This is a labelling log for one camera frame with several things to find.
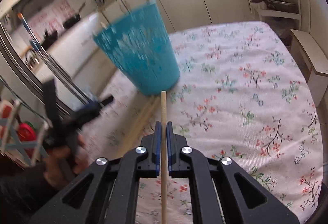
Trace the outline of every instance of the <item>shelf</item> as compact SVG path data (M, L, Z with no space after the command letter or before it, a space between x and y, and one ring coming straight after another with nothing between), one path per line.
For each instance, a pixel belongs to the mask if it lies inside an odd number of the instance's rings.
M252 8L255 9L258 12L258 14L261 16L281 17L281 18L301 20L301 14L297 14L297 13L263 10L263 9L259 9L256 6L252 6Z

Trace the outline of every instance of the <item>metal rivet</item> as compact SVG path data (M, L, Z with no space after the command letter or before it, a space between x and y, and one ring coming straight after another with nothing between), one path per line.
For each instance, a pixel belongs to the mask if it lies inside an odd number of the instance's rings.
M96 163L97 163L97 165L100 165L100 166L105 165L107 163L107 159L104 157L100 157L96 160Z
M189 147L189 146L185 146L181 149L181 151L184 153L184 154L190 154L192 152L192 148Z
M145 147L143 147L143 146L138 146L137 148L136 148L136 152L138 153L138 154L143 154L143 153L145 153L146 152L146 148Z
M230 165L232 163L232 160L230 157L224 157L221 159L221 162L223 165Z

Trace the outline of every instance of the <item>floral tablecloth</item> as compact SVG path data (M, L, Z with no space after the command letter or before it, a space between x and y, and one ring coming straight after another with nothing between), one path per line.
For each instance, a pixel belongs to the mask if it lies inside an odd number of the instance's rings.
M304 223L318 204L323 150L309 88L263 22L201 27L170 35L181 70L168 91L175 133L207 157L230 156ZM147 98L117 72L103 95L115 103L84 128L90 161L109 159ZM160 111L144 134L153 132ZM158 179L142 179L136 222L160 223ZM168 223L192 223L187 179L168 179Z

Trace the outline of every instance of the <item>table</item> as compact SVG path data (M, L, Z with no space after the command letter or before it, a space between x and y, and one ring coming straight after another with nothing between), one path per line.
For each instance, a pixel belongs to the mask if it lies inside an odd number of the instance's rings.
M207 157L230 156L304 223L318 204L323 149L315 105L295 61L263 22L170 35L181 70L168 91L173 131ZM90 161L109 159L147 98L117 72L115 103L84 128ZM160 110L144 134L154 130ZM142 179L136 222L160 223L160 178ZM168 179L168 223L192 223L187 179Z

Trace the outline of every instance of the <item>teal trash bin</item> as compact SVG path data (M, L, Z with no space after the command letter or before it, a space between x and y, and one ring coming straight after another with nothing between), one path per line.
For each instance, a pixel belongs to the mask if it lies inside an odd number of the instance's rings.
M180 76L155 0L109 25L94 40L144 95L170 89Z

